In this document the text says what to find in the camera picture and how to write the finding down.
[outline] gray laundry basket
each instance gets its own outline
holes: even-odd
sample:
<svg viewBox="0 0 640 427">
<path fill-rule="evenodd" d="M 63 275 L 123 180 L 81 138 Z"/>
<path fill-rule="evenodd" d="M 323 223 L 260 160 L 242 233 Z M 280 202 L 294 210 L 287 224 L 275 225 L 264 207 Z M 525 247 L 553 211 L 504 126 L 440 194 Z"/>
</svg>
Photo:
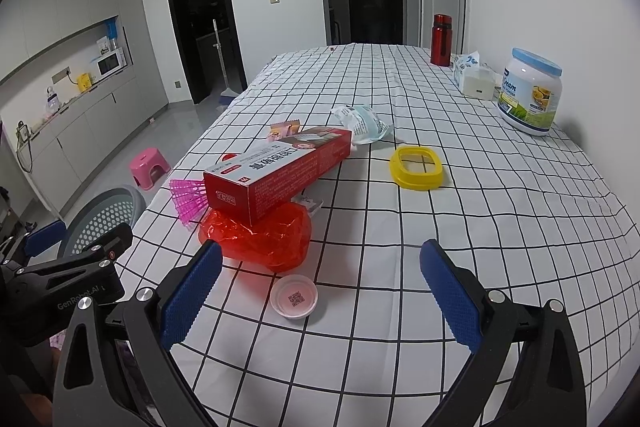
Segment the gray laundry basket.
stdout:
<svg viewBox="0 0 640 427">
<path fill-rule="evenodd" d="M 103 233 L 120 223 L 133 228 L 146 209 L 145 198 L 129 185 L 112 188 L 89 201 L 66 229 L 58 259 L 79 254 Z"/>
</svg>

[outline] yellow appliance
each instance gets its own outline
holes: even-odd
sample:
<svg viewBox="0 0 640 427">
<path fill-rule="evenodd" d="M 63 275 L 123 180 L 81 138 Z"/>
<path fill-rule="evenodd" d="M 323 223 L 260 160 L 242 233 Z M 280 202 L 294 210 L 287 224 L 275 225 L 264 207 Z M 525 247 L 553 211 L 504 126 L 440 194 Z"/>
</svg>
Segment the yellow appliance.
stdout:
<svg viewBox="0 0 640 427">
<path fill-rule="evenodd" d="M 76 78 L 76 81 L 78 81 L 78 89 L 80 92 L 85 92 L 91 87 L 91 75 L 89 75 L 89 73 L 81 74 Z"/>
</svg>

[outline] wall socket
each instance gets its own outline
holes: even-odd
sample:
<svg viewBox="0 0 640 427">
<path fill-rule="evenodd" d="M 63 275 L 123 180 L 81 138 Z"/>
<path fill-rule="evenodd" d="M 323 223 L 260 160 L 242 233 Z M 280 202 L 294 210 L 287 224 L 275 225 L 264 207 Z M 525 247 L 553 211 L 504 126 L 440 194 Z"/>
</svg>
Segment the wall socket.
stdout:
<svg viewBox="0 0 640 427">
<path fill-rule="evenodd" d="M 51 80 L 53 80 L 54 84 L 57 84 L 59 83 L 60 80 L 62 80 L 63 78 L 66 78 L 67 76 L 71 78 L 71 70 L 69 69 L 69 66 L 67 66 L 62 71 L 59 71 L 58 73 L 54 74 L 51 77 Z"/>
</svg>

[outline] red thermos bottle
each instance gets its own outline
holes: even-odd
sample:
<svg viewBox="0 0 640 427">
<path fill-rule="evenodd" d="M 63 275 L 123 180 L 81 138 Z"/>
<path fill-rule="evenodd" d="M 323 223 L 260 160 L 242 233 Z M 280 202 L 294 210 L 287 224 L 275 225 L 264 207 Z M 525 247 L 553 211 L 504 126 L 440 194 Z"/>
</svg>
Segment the red thermos bottle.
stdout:
<svg viewBox="0 0 640 427">
<path fill-rule="evenodd" d="M 449 67 L 451 63 L 451 17 L 448 15 L 433 16 L 433 30 L 431 31 L 431 64 Z"/>
</svg>

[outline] red plastic bag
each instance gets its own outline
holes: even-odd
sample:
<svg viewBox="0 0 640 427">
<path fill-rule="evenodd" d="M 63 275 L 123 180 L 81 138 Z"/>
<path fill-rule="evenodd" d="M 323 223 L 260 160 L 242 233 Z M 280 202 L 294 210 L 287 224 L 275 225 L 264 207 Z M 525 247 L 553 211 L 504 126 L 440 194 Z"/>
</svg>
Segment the red plastic bag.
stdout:
<svg viewBox="0 0 640 427">
<path fill-rule="evenodd" d="M 200 224 L 198 239 L 216 241 L 225 257 L 285 272 L 305 260 L 311 219 L 304 206 L 284 203 L 249 228 L 212 209 Z"/>
</svg>

